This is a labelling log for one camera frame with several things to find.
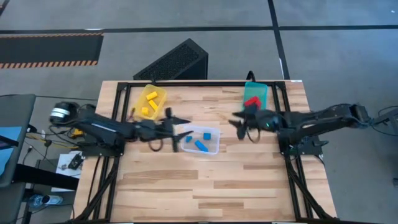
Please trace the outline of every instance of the yellow block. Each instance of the yellow block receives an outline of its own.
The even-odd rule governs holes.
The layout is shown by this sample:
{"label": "yellow block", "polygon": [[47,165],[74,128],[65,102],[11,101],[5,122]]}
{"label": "yellow block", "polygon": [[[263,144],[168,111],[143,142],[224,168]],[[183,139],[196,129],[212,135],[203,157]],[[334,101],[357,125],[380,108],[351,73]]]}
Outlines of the yellow block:
{"label": "yellow block", "polygon": [[83,134],[84,134],[83,131],[80,131],[79,129],[73,130],[74,136],[82,136]]}
{"label": "yellow block", "polygon": [[148,108],[146,108],[146,107],[141,108],[141,113],[142,113],[143,115],[148,115],[148,114],[149,114]]}
{"label": "yellow block", "polygon": [[147,95],[147,100],[151,100],[151,99],[155,98],[156,96],[157,96],[156,91],[153,91],[152,93],[149,93]]}
{"label": "yellow block", "polygon": [[150,104],[150,106],[151,106],[154,110],[157,109],[157,105],[156,105],[156,103],[155,103],[153,100],[149,100],[148,103]]}

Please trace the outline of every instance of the teal container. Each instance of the teal container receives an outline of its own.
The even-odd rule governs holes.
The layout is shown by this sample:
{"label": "teal container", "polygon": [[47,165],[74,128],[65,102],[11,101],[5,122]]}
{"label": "teal container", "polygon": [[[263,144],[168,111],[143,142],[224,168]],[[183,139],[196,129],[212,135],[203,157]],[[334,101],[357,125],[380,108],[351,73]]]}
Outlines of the teal container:
{"label": "teal container", "polygon": [[262,83],[256,82],[246,82],[244,84],[244,93],[243,93],[243,103],[242,107],[244,109],[244,102],[250,100],[252,97],[257,96],[261,101],[261,109],[265,109],[267,107],[267,92],[268,86]]}

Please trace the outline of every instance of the white paper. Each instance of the white paper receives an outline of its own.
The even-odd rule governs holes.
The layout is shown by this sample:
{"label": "white paper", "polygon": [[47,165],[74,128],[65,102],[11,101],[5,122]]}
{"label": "white paper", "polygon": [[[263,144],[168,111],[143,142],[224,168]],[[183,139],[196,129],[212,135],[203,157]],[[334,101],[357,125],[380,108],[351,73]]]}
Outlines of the white paper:
{"label": "white paper", "polygon": [[[76,154],[81,153],[81,151],[71,151],[69,154],[60,154],[60,159],[58,160],[58,165],[57,165],[57,174],[63,174],[63,175],[68,175],[68,176],[73,176],[75,178],[80,179],[80,174],[81,174],[81,169],[77,168],[77,170],[69,169],[68,165],[72,161],[72,159],[75,157]],[[52,192],[69,192],[73,190],[68,190],[68,189],[61,189],[58,187],[52,187],[51,188]]]}

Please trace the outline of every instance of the floor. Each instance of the floor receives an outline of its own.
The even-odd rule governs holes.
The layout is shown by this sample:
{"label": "floor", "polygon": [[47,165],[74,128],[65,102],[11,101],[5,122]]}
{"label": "floor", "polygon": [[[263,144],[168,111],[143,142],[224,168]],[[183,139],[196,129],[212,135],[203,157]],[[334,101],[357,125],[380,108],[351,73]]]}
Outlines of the floor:
{"label": "floor", "polygon": [[[248,70],[253,70],[257,79],[290,76],[303,80],[312,110],[361,103],[371,116],[377,116],[379,109],[398,105],[398,30],[380,29],[398,25],[397,1],[273,3],[279,26],[293,27],[280,31],[284,56],[273,30],[106,33],[97,66],[3,69],[0,95],[97,98],[103,80],[131,80],[140,69],[191,38],[210,55],[209,79],[242,79]],[[0,30],[272,25],[266,0],[10,0],[0,16]],[[318,30],[298,30],[297,26],[316,26]],[[341,27],[330,30],[330,26]],[[58,101],[38,98],[31,123],[47,129],[49,111]],[[392,178],[398,177],[398,139],[372,129],[342,129],[321,139],[330,141],[323,151],[338,216],[395,223],[398,189]],[[29,143],[44,152],[40,144]],[[57,158],[65,152],[53,148],[48,157]],[[26,163],[34,165],[37,159],[40,155],[32,153]],[[70,208],[52,208],[33,215],[32,223],[61,222],[69,214]]]}

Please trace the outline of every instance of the black vent grille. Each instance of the black vent grille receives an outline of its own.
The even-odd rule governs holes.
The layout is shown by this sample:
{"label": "black vent grille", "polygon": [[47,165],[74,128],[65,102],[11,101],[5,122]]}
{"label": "black vent grille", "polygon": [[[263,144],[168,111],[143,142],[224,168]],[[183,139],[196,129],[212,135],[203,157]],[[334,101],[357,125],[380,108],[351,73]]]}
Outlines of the black vent grille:
{"label": "black vent grille", "polygon": [[176,74],[187,68],[198,58],[199,55],[194,50],[187,44],[183,44],[166,57],[142,71],[142,73],[139,74],[139,78],[141,80],[151,80],[153,75],[155,80],[173,79]]}

